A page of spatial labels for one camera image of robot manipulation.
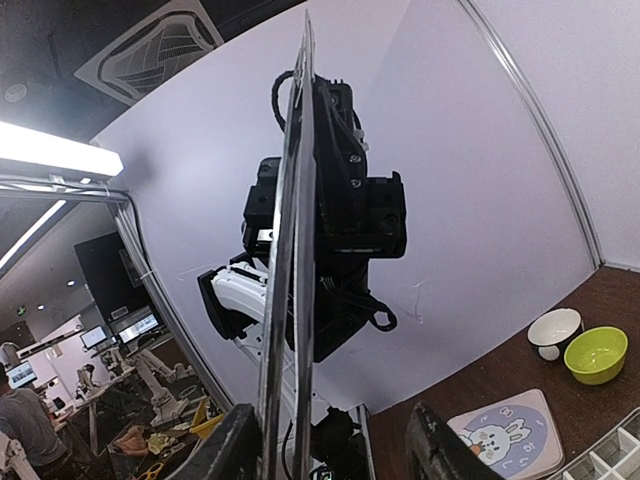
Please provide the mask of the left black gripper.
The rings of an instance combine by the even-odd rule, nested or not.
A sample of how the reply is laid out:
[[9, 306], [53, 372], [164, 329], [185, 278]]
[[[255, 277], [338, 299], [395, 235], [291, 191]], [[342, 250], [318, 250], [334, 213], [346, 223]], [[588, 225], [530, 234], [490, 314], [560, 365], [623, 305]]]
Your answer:
[[398, 320], [368, 286], [372, 259], [405, 253], [399, 173], [370, 177], [353, 91], [321, 76], [312, 85], [315, 215], [314, 360], [323, 362], [366, 324], [387, 333]]

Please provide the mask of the lime green bowl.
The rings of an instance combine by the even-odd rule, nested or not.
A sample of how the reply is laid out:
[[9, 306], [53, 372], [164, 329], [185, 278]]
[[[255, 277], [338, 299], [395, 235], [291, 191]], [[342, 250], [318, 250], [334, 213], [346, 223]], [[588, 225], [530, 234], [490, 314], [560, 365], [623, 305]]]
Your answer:
[[564, 364], [581, 384], [603, 385], [623, 369], [629, 347], [626, 333], [613, 326], [589, 329], [566, 348]]

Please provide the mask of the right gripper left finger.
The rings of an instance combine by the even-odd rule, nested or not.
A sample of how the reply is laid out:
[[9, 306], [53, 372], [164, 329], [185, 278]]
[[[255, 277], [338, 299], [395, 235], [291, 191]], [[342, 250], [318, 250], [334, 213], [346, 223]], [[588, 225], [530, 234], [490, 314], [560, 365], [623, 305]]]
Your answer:
[[177, 480], [257, 479], [261, 431], [254, 407], [237, 404], [195, 454], [174, 472]]

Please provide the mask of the pink compartment tin box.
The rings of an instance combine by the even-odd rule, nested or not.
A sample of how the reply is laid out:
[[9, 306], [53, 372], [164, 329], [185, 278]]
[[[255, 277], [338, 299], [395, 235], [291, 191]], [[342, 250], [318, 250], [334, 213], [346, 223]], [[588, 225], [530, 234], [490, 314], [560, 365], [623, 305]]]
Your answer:
[[638, 479], [639, 409], [550, 479]]

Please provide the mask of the bunny picture tin lid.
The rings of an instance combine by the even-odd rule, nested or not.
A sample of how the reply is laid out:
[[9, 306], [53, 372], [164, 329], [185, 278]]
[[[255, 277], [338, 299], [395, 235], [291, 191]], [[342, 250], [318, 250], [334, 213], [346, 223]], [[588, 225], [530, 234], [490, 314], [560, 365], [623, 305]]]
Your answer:
[[455, 416], [447, 424], [505, 479], [542, 479], [564, 464], [559, 431], [539, 389]]

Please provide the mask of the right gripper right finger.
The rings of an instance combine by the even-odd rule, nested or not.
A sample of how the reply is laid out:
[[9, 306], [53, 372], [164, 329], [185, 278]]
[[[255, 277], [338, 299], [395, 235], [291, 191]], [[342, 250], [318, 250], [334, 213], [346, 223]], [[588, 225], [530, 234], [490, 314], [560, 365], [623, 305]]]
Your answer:
[[442, 418], [418, 402], [405, 432], [409, 479], [494, 479], [495, 472], [477, 458]]

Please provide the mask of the metal tongs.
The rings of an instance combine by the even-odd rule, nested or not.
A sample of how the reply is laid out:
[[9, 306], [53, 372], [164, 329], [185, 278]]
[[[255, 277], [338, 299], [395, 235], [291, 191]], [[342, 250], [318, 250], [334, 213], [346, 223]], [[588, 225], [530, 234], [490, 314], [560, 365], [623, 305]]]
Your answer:
[[293, 71], [283, 154], [279, 164], [273, 215], [273, 239], [264, 315], [264, 344], [259, 374], [259, 424], [262, 432], [260, 476], [277, 473], [280, 404], [286, 322], [294, 327], [294, 459], [291, 472], [305, 479], [310, 471], [310, 427], [314, 358], [315, 200], [313, 82], [315, 39], [311, 19], [304, 31]]

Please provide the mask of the black white small bowl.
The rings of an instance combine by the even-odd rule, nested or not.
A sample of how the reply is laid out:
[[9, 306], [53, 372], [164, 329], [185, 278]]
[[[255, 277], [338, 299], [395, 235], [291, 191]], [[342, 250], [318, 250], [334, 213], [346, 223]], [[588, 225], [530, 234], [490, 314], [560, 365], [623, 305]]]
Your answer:
[[545, 313], [529, 326], [527, 341], [537, 357], [555, 362], [583, 332], [581, 314], [575, 309], [559, 308]]

